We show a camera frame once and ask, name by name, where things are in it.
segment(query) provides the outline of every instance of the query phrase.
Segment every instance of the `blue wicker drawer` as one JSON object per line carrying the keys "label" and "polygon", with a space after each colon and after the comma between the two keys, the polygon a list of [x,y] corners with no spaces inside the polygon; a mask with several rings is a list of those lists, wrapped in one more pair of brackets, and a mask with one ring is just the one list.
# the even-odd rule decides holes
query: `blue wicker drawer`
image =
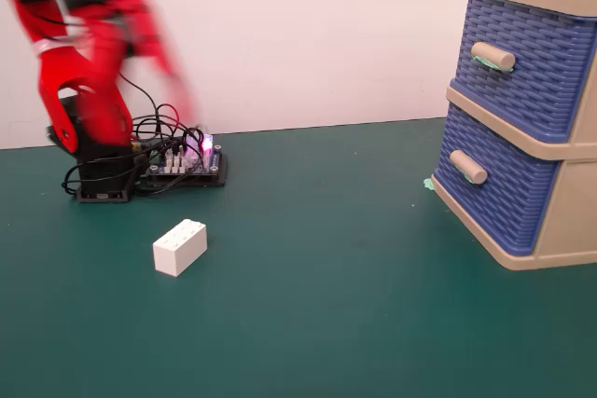
{"label": "blue wicker drawer", "polygon": [[[462,150],[487,173],[475,185],[450,162]],[[512,255],[533,252],[558,161],[533,158],[451,104],[434,175],[443,187]]]}
{"label": "blue wicker drawer", "polygon": [[[596,30],[595,18],[502,0],[468,0],[451,86],[539,141],[567,142]],[[504,73],[474,61],[471,48],[477,42],[514,54],[514,70]]]}

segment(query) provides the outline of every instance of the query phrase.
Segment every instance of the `beige drawer handle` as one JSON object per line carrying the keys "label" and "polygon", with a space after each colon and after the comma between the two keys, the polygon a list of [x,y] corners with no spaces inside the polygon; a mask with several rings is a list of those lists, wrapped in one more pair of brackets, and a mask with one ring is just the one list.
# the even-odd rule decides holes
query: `beige drawer handle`
{"label": "beige drawer handle", "polygon": [[483,167],[460,149],[450,154],[450,162],[473,184],[481,185],[487,180],[487,172]]}
{"label": "beige drawer handle", "polygon": [[478,42],[470,49],[470,54],[473,57],[479,57],[489,61],[503,72],[508,72],[514,67],[516,57],[512,53],[508,53],[500,48],[490,46],[484,42]]}

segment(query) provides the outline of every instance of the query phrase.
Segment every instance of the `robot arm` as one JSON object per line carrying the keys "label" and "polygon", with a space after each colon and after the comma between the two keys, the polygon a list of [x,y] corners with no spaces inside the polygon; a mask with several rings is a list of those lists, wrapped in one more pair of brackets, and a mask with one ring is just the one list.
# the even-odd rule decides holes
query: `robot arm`
{"label": "robot arm", "polygon": [[[187,96],[181,95],[186,89],[160,41],[145,0],[61,0],[68,14],[79,18],[87,28],[89,58],[84,58],[66,36],[57,0],[12,2],[40,60],[41,98],[58,139],[70,153],[77,152],[79,139],[59,98],[59,91],[64,88],[76,90],[76,113],[93,141],[130,144],[131,115],[116,84],[128,56],[154,58],[171,79],[178,103],[187,102]],[[181,106],[185,110],[188,104]]]}

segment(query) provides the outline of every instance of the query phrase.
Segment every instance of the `white foam block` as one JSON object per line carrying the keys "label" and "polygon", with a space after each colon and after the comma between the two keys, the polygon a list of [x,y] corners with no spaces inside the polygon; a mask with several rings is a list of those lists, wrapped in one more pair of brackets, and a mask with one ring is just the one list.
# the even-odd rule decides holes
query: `white foam block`
{"label": "white foam block", "polygon": [[178,277],[206,250],[205,224],[185,219],[153,243],[156,270]]}

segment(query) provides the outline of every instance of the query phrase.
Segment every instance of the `black cable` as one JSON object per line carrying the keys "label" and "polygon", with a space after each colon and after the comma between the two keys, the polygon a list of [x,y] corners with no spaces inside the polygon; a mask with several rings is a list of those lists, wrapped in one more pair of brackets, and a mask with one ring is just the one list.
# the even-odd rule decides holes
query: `black cable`
{"label": "black cable", "polygon": [[134,84],[132,81],[130,81],[129,78],[127,78],[125,75],[123,75],[122,73],[120,73],[120,77],[122,79],[124,79],[127,83],[129,83],[131,86],[133,86],[135,89],[141,90],[145,96],[151,101],[151,105],[153,106],[153,110],[156,111],[156,115],[158,114],[158,112],[160,111],[160,107],[162,107],[164,104],[161,104],[160,107],[156,106],[156,102],[154,101],[154,99],[151,97],[151,95],[149,95],[147,93],[147,91],[145,89],[142,89],[141,87],[137,86],[136,84]]}
{"label": "black cable", "polygon": [[[126,174],[129,174],[130,172],[133,172],[134,170],[137,170],[139,167],[134,167],[131,170],[127,170],[126,172],[122,172],[120,174],[115,174],[114,176],[109,176],[109,177],[105,177],[105,178],[100,178],[100,179],[77,179],[74,181],[69,180],[70,176],[73,174],[73,172],[75,172],[75,170],[77,170],[78,168],[84,167],[86,165],[90,165],[93,163],[106,163],[106,162],[110,162],[110,161],[114,161],[114,160],[119,160],[119,159],[124,159],[124,158],[135,158],[141,154],[147,153],[147,152],[151,152],[154,149],[156,149],[157,147],[164,145],[164,142],[159,142],[157,144],[151,145],[150,147],[143,149],[141,152],[139,153],[133,153],[133,154],[127,154],[125,156],[117,156],[114,158],[96,158],[95,160],[88,160],[82,163],[78,163],[77,165],[75,165],[74,167],[72,167],[68,172],[66,172],[66,175],[64,176],[64,181],[62,182],[62,188],[64,188],[64,191],[66,191],[66,193],[68,193],[69,195],[75,195],[76,194],[76,190],[74,190],[73,188],[69,188],[69,184],[83,184],[83,183],[87,183],[87,182],[99,182],[99,181],[109,181],[112,179],[116,179],[119,178],[121,176],[124,176]],[[162,151],[165,152],[170,148],[170,146],[165,147]]]}

